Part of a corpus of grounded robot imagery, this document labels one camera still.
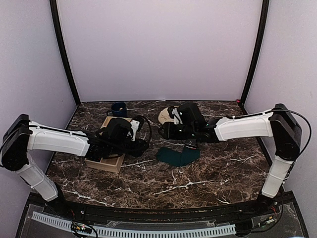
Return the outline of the wooden compartment box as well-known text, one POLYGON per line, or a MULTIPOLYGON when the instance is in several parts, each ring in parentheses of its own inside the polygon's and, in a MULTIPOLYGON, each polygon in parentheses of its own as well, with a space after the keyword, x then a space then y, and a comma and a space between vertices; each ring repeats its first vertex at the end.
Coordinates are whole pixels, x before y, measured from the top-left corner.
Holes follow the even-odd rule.
MULTIPOLYGON (((104 130, 105 129, 100 128, 96 132, 90 133, 89 136, 96 136, 96 137, 99 137, 101 139, 110 139, 110 138, 107 138, 106 136, 103 135, 104 130)), ((85 162, 86 162, 87 166, 90 168, 118 173, 120 171, 124 157, 125 157, 125 154, 119 155, 119 156, 112 154, 107 159, 89 160, 89 159, 85 158, 85 162)))

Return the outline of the dark green sock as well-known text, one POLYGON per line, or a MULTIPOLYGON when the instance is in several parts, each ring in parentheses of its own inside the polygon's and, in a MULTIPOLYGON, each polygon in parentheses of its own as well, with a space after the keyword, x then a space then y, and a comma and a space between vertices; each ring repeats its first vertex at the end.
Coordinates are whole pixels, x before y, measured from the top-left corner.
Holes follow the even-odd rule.
POLYGON ((182 152, 161 147, 156 153, 157 160, 175 167, 186 166, 200 158, 200 149, 184 146, 182 152))

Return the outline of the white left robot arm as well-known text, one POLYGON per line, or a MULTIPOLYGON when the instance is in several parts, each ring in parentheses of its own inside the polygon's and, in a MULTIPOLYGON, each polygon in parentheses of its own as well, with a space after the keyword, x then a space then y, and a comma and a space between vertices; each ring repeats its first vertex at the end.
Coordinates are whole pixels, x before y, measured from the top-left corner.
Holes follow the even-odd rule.
POLYGON ((133 119, 112 118, 96 132, 71 131, 41 125, 21 114, 5 133, 0 147, 1 167, 16 172, 32 189, 41 195, 53 211, 66 216, 70 206, 63 193, 28 154, 31 150, 67 153, 98 162, 127 154, 140 157, 150 140, 136 137, 149 120, 141 115, 133 119))

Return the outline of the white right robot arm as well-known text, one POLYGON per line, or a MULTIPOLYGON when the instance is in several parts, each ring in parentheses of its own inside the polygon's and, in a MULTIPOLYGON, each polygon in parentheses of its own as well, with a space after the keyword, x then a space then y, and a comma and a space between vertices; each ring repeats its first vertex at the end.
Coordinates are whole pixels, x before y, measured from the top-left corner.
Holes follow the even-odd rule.
POLYGON ((195 139, 202 143, 218 143, 247 137, 272 137, 275 157, 262 187, 261 198, 253 203, 253 211, 263 215, 272 207, 272 200, 302 154, 302 128, 285 107, 276 104, 260 113, 214 118, 206 121, 196 103, 170 106, 158 115, 160 135, 168 140, 195 139))

